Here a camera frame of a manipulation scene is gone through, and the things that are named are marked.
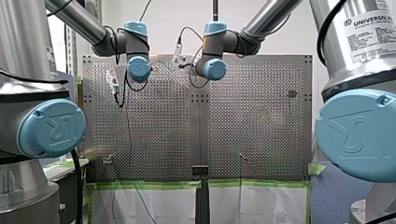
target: metal stand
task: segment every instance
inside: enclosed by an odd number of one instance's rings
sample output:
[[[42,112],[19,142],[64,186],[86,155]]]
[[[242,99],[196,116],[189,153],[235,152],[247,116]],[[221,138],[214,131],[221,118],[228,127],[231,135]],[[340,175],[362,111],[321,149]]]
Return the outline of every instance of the metal stand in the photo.
[[[37,160],[0,166],[0,223],[59,224],[59,187]]]
[[[350,224],[363,224],[396,211],[396,184],[374,184],[367,199],[350,207]],[[395,224],[396,220],[383,222]]]

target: robotic arm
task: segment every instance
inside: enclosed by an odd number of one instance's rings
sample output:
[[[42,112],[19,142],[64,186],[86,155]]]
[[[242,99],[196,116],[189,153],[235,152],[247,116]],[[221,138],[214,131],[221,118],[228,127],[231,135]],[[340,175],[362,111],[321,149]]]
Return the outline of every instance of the robotic arm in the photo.
[[[98,56],[127,55],[128,76],[135,82],[145,82],[149,78],[148,28],[141,21],[128,21],[124,28],[110,33],[98,20],[85,10],[77,1],[46,0],[46,8],[55,12],[64,23],[73,28],[92,44]]]
[[[224,22],[212,21],[205,27],[202,58],[196,65],[196,73],[209,80],[220,80],[226,75],[223,52],[238,55],[255,55],[262,41],[284,22],[303,0],[271,0],[253,17],[240,32],[227,30]]]
[[[198,76],[226,75],[223,52],[256,54],[302,0],[269,0],[240,32],[224,22],[205,27]],[[316,122],[318,144],[349,175],[396,181],[396,29],[386,1],[310,0],[319,29],[318,53],[330,81]]]

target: wire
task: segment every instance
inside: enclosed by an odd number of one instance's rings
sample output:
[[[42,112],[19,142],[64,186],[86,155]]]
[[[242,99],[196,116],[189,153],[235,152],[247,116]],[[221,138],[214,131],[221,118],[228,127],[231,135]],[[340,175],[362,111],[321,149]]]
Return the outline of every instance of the wire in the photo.
[[[129,80],[128,80],[128,75],[127,75],[127,74],[128,74],[128,73],[127,73],[127,71],[125,70],[125,78],[124,78],[124,81],[126,81],[126,84],[128,85],[129,89],[131,89],[131,91],[140,92],[140,91],[144,90],[144,89],[146,88],[146,86],[148,85],[148,83],[149,83],[149,81],[146,80],[146,82],[145,82],[145,84],[143,85],[142,88],[140,88],[140,89],[134,89],[134,88],[132,88],[132,85],[131,85],[131,83],[130,83]]]
[[[186,30],[192,31],[193,33],[195,33],[196,36],[198,36],[198,38],[199,38],[201,41],[204,41],[204,40],[202,39],[202,37],[198,34],[198,32],[197,32],[196,30],[194,30],[194,29],[191,28],[190,26],[185,26],[185,27],[183,27],[183,29],[181,29],[180,35],[178,35],[178,41],[177,41],[178,44],[181,44],[181,37],[183,36],[184,31],[186,31]]]
[[[317,52],[320,61],[326,66],[326,59],[323,56],[323,44],[326,38],[326,34],[329,31],[330,26],[332,25],[332,21],[334,20],[335,16],[340,12],[341,8],[347,0],[340,0],[337,5],[330,11],[329,15],[327,16],[326,20],[323,22],[322,26],[320,27],[319,35],[318,35],[318,42],[317,42]]]
[[[275,30],[271,31],[271,32],[270,32],[269,34],[267,34],[267,35],[273,35],[274,33],[278,32],[280,29],[282,29],[282,28],[286,25],[286,23],[288,23],[290,17],[291,17],[291,13],[290,13],[289,16],[283,21],[283,23],[282,23],[279,27],[277,27]]]
[[[375,219],[375,220],[373,220],[373,221],[369,221],[369,222],[367,222],[366,224],[378,224],[378,223],[383,223],[383,222],[385,222],[385,221],[388,221],[388,220],[391,220],[391,219],[394,219],[394,218],[396,218],[396,213],[391,213],[391,214],[389,214],[389,215],[387,215],[387,216],[379,217],[379,218],[377,218],[377,219]]]
[[[23,82],[32,82],[32,83],[43,83],[43,84],[67,84],[69,83],[68,80],[54,80],[54,81],[50,81],[50,80],[39,80],[39,79],[33,79],[33,78],[28,78],[28,77],[17,77],[15,75],[12,75],[4,70],[0,70],[0,75],[3,75],[5,77],[9,77],[18,81],[23,81]]]
[[[129,148],[129,158],[128,158],[128,163],[129,163],[129,165],[128,165],[128,167],[131,167],[131,163],[132,163],[132,148],[133,148],[133,145],[132,145],[131,121],[129,120],[129,101],[127,102],[127,106],[126,106],[126,108],[125,108],[125,115],[126,115],[127,126],[128,126],[128,137],[129,137],[129,147],[130,147],[130,148]],[[132,181],[132,184],[134,185],[134,189],[136,190],[137,194],[139,195],[139,198],[140,198],[140,200],[141,200],[143,206],[145,207],[148,216],[151,218],[151,220],[152,220],[152,222],[154,222],[154,224],[158,224],[158,223],[155,221],[155,219],[154,219],[154,217],[152,216],[152,214],[150,213],[150,211],[149,211],[149,209],[148,209],[148,207],[147,207],[147,205],[146,205],[146,203],[145,203],[145,200],[143,199],[143,196],[142,196],[142,194],[140,193],[140,190],[137,188],[136,183],[135,183],[134,181]]]
[[[237,50],[238,50],[238,47],[239,47],[239,43],[242,43],[242,46],[244,47],[244,54],[235,54],[236,55],[236,57],[238,57],[238,58],[245,58],[247,55],[248,55],[248,48],[247,48],[247,44],[245,43],[245,41],[243,41],[242,40],[242,37],[241,37],[241,35],[238,33],[238,32],[236,32],[236,31],[234,31],[234,30],[227,30],[227,31],[230,31],[231,33],[233,33],[234,35],[236,35],[236,38],[237,38],[237,41],[238,41],[238,43],[237,43],[237,45],[236,45],[236,48],[235,48],[235,51],[234,52],[236,52]]]
[[[70,4],[71,2],[73,2],[73,0],[69,0],[69,1],[66,2],[63,6],[59,7],[59,8],[56,9],[55,11],[53,11],[53,12],[47,14],[47,17],[51,17],[51,16],[55,15],[56,13],[58,13],[58,12],[64,10],[64,8],[66,8],[67,6],[69,6],[69,4]]]
[[[191,70],[192,70],[193,67],[195,67],[195,66],[194,66],[194,61],[195,61],[195,59],[197,58],[198,53],[201,51],[202,48],[203,48],[203,46],[201,46],[201,47],[197,50],[197,52],[195,53],[194,57],[192,58],[191,67],[190,67],[190,70],[189,70],[189,79],[190,79],[190,83],[191,83],[191,85],[192,85],[193,87],[195,87],[196,89],[201,89],[201,88],[205,87],[205,86],[207,85],[207,83],[209,83],[209,79],[208,79],[208,80],[204,83],[203,86],[197,86],[197,85],[195,85],[195,84],[193,83],[192,77],[191,77]]]
[[[112,27],[110,27],[110,26],[104,26],[104,27],[106,29],[110,30],[111,34],[113,36],[114,43],[113,43],[113,41],[110,42],[111,48],[113,48],[114,51],[116,52],[116,65],[119,65],[120,64],[119,39],[117,37],[116,32],[114,31],[114,29]]]
[[[166,67],[169,71],[171,71],[171,72],[175,72],[176,71],[176,69],[175,68],[171,68],[170,66],[168,66],[165,62],[163,62],[163,61],[156,61],[156,62],[154,62],[154,63],[151,63],[150,64],[150,66],[152,66],[152,65],[154,65],[154,64],[156,64],[156,63],[160,63],[160,64],[162,64],[164,67]]]
[[[81,174],[81,167],[79,165],[78,154],[76,150],[71,151],[73,163],[76,169],[76,179],[77,179],[77,214],[76,214],[76,224],[82,224],[82,203],[83,203],[83,196],[82,196],[82,174]]]
[[[148,8],[149,8],[149,4],[150,4],[150,3],[151,3],[151,0],[149,0],[148,3],[146,4],[145,10],[143,11],[143,14],[142,14],[142,16],[140,17],[140,20],[139,20],[139,21],[142,21],[143,18],[145,17],[146,12],[147,12],[147,10],[148,10]]]

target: pegboard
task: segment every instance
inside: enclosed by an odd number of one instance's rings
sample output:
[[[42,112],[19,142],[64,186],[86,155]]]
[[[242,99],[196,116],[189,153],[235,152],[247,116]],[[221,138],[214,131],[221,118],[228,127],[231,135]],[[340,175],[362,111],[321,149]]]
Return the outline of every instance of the pegboard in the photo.
[[[229,59],[210,86],[209,178],[302,180],[310,162],[312,59]]]
[[[86,60],[91,62],[84,75],[84,95],[89,98],[84,107],[91,126],[86,142],[94,148],[88,153],[92,157],[89,181],[190,180],[190,98],[185,74],[154,64],[147,87],[141,92],[127,91],[121,109],[106,83],[106,70],[115,65],[113,60]],[[123,62],[116,68],[121,86]],[[141,88],[141,84],[134,84],[134,88]]]
[[[209,178],[304,179],[310,162],[310,56],[225,61],[227,76],[199,91],[185,72],[155,63],[147,87],[127,92],[130,146],[126,110],[117,107],[106,83],[114,59],[86,56],[88,181],[191,180],[193,165],[208,165]],[[124,60],[116,71],[122,86]]]

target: green tape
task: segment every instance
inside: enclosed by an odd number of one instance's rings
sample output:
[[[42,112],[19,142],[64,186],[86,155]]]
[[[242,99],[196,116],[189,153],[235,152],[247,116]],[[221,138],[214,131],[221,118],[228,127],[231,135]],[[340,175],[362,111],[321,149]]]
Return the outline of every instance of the green tape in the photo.
[[[320,175],[326,169],[325,165],[322,164],[308,164],[308,173],[310,175]]]
[[[76,77],[76,85],[81,85],[82,77]]]
[[[109,183],[93,183],[87,185],[88,224],[92,224],[93,194],[100,190],[139,189],[139,190],[176,190],[199,189],[201,181],[180,182],[145,182],[118,181]]]
[[[110,183],[88,184],[89,188],[97,190],[114,190],[114,189],[199,189],[200,181],[180,181],[180,182],[146,182],[146,181],[119,181]]]
[[[87,210],[88,210],[88,224],[92,224],[92,208],[93,208],[93,187],[87,186]]]
[[[306,189],[306,215],[305,215],[305,223],[310,224],[311,223],[311,183],[308,183],[307,189]]]
[[[209,180],[210,188],[229,188],[229,187],[240,187],[240,179],[229,179],[229,180]],[[268,181],[268,180],[251,180],[242,179],[242,186],[258,186],[268,188],[286,188],[286,189],[306,189],[309,186],[308,181]]]

